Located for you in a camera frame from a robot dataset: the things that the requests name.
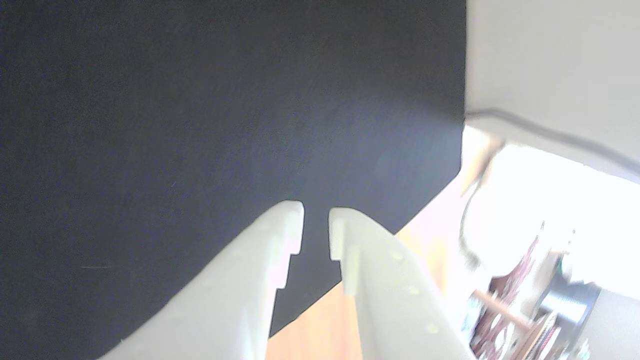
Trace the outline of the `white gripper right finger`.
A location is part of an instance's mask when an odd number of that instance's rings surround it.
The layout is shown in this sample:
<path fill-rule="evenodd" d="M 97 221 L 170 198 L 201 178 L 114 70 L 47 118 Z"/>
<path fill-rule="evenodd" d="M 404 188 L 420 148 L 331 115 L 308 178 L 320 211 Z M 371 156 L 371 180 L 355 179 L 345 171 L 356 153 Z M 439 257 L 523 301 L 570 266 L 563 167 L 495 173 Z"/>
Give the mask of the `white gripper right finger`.
<path fill-rule="evenodd" d="M 428 267 L 407 246 L 353 208 L 330 209 L 328 221 L 364 360 L 474 359 Z"/>

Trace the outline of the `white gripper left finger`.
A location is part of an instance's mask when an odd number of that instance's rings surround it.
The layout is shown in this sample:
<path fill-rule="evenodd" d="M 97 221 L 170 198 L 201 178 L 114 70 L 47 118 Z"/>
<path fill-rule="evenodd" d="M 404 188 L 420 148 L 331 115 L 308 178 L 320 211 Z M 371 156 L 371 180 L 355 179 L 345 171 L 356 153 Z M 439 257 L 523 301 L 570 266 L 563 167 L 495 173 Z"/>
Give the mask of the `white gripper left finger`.
<path fill-rule="evenodd" d="M 277 290 L 301 251 L 304 205 L 261 214 L 105 360 L 263 360 Z"/>

